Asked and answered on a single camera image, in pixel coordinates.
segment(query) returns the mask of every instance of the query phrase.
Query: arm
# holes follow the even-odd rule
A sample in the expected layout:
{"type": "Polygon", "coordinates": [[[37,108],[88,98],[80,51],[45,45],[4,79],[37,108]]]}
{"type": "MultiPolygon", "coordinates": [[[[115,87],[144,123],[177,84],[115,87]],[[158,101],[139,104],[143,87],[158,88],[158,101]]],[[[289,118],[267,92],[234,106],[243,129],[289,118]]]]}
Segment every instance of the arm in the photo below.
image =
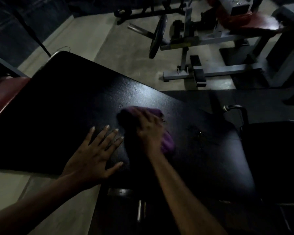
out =
{"type": "Polygon", "coordinates": [[[145,112],[136,110],[141,128],[138,136],[142,139],[145,153],[168,202],[170,210],[182,235],[227,234],[208,209],[192,194],[176,170],[161,153],[161,139],[164,128],[161,120],[145,112]]]}
{"type": "Polygon", "coordinates": [[[105,140],[109,129],[106,126],[90,143],[95,128],[91,128],[86,139],[64,167],[62,175],[50,186],[31,198],[26,198],[0,211],[0,234],[27,234],[48,215],[79,192],[94,187],[116,172],[123,164],[105,170],[111,154],[122,143],[117,139],[105,151],[118,130],[113,130],[105,140]]]}

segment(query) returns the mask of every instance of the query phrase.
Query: hand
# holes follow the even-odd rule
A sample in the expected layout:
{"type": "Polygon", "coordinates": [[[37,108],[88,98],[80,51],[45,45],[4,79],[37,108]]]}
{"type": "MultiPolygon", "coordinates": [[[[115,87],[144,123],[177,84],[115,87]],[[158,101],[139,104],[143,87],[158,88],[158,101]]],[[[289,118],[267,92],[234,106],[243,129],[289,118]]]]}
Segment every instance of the hand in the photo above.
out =
{"type": "Polygon", "coordinates": [[[123,142],[123,137],[118,138],[105,151],[106,147],[118,133],[118,129],[115,129],[105,138],[108,129],[109,125],[105,126],[89,145],[91,137],[95,131],[95,127],[92,127],[84,142],[82,142],[81,146],[65,165],[61,176],[74,173],[74,177],[78,177],[78,182],[81,183],[83,189],[88,189],[100,184],[103,180],[115,173],[123,165],[123,162],[119,162],[107,170],[105,169],[106,162],[123,142]]]}
{"type": "Polygon", "coordinates": [[[162,120],[147,110],[144,114],[136,108],[134,108],[134,111],[141,125],[137,129],[137,135],[143,142],[146,155],[149,157],[150,154],[160,152],[162,135],[164,133],[162,120]]]}

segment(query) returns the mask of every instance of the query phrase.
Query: purple towel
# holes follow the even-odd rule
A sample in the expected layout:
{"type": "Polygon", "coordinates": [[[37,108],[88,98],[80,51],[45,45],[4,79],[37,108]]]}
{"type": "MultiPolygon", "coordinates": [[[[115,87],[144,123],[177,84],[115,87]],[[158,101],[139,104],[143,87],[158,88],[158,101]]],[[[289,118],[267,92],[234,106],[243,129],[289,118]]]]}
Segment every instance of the purple towel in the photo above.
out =
{"type": "MultiPolygon", "coordinates": [[[[130,106],[130,107],[124,108],[118,114],[118,120],[119,120],[120,125],[126,131],[133,131],[134,130],[136,132],[136,128],[138,126],[140,126],[139,121],[135,115],[135,112],[133,111],[133,107],[136,107],[138,110],[140,110],[142,112],[145,110],[148,110],[151,114],[154,114],[155,116],[157,116],[159,118],[163,117],[162,111],[159,109],[155,109],[155,108],[145,108],[145,107],[139,107],[139,106],[130,106]]],[[[173,141],[173,138],[171,137],[169,132],[167,130],[165,130],[165,132],[163,133],[163,136],[162,136],[161,152],[165,156],[169,156],[174,153],[174,150],[175,150],[175,143],[173,141]]]]}

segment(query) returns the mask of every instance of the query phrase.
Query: forearm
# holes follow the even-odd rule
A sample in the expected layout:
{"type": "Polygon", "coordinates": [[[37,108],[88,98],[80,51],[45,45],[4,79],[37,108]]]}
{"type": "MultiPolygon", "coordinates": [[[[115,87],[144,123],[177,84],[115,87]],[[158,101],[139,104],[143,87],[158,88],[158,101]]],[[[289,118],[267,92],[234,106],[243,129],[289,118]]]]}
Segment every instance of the forearm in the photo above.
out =
{"type": "Polygon", "coordinates": [[[0,234],[27,234],[80,191],[74,175],[57,179],[31,198],[0,211],[0,234]]]}
{"type": "Polygon", "coordinates": [[[226,234],[160,152],[148,157],[182,235],[226,234]]]}

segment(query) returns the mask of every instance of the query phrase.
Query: left hand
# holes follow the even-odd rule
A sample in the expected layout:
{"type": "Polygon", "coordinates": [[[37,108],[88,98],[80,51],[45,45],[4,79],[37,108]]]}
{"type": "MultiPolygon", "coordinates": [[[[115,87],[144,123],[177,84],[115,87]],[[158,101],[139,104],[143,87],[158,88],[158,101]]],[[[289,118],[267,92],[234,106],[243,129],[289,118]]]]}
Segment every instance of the left hand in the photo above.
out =
{"type": "Polygon", "coordinates": [[[79,183],[82,184],[83,189],[88,189],[100,184],[113,173],[115,173],[122,165],[123,162],[118,162],[112,168],[106,168],[106,162],[113,154],[113,152],[123,142],[123,137],[118,138],[113,144],[105,151],[109,143],[114,139],[118,133],[118,129],[114,129],[106,138],[105,135],[109,130],[109,126],[98,134],[94,141],[90,143],[91,137],[95,131],[92,127],[87,134],[84,142],[69,159],[65,165],[62,175],[69,175],[74,173],[74,177],[78,178],[79,183]]]}

